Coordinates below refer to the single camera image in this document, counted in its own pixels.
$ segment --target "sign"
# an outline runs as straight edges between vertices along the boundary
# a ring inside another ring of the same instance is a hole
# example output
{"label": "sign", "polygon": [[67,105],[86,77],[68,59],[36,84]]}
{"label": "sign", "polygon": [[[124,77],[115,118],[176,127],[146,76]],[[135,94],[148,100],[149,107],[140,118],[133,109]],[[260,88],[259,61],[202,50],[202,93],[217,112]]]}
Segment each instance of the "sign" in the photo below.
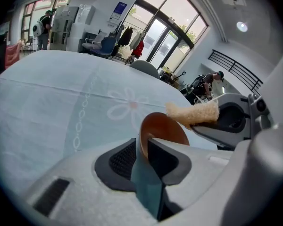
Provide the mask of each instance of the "sign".
{"label": "sign", "polygon": [[114,11],[111,15],[111,18],[119,19],[126,7],[127,7],[127,4],[125,4],[123,2],[119,2],[118,5],[115,7],[115,9],[114,9]]}

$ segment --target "sponge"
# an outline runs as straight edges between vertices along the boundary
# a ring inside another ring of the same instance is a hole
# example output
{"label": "sponge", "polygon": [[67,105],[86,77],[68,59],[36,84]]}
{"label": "sponge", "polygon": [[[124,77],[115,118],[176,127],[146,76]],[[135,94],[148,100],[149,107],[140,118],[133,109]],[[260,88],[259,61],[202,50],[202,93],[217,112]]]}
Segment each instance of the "sponge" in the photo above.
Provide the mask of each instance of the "sponge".
{"label": "sponge", "polygon": [[195,104],[188,108],[179,108],[174,103],[167,102],[166,114],[187,129],[191,129],[192,125],[203,122],[216,122],[218,120],[218,100]]}

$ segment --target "ceiling light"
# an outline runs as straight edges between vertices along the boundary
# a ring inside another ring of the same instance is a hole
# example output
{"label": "ceiling light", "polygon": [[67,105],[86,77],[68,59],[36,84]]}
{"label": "ceiling light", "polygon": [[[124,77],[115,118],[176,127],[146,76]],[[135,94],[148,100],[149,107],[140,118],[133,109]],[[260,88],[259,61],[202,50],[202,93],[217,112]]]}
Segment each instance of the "ceiling light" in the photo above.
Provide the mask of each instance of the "ceiling light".
{"label": "ceiling light", "polygon": [[237,28],[241,31],[241,32],[246,32],[247,31],[247,25],[243,22],[238,22],[237,23]]}

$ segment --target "table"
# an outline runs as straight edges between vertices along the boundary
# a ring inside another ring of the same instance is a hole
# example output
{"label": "table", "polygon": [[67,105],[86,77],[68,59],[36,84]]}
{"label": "table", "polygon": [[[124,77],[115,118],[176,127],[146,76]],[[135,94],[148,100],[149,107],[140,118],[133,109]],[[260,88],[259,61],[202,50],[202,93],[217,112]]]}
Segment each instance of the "table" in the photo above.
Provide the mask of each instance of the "table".
{"label": "table", "polygon": [[[129,66],[43,50],[0,75],[0,175],[21,195],[66,156],[138,135],[165,102],[190,106],[172,86]],[[190,145],[216,145],[184,129]]]}

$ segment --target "black cap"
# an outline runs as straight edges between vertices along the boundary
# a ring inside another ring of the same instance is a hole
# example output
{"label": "black cap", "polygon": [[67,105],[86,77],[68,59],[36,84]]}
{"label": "black cap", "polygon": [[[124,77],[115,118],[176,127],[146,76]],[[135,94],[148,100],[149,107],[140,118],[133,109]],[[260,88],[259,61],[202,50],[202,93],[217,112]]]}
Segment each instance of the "black cap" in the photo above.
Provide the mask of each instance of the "black cap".
{"label": "black cap", "polygon": [[221,76],[221,78],[223,78],[223,77],[224,77],[224,74],[223,74],[223,72],[222,72],[222,71],[218,71],[218,74]]}

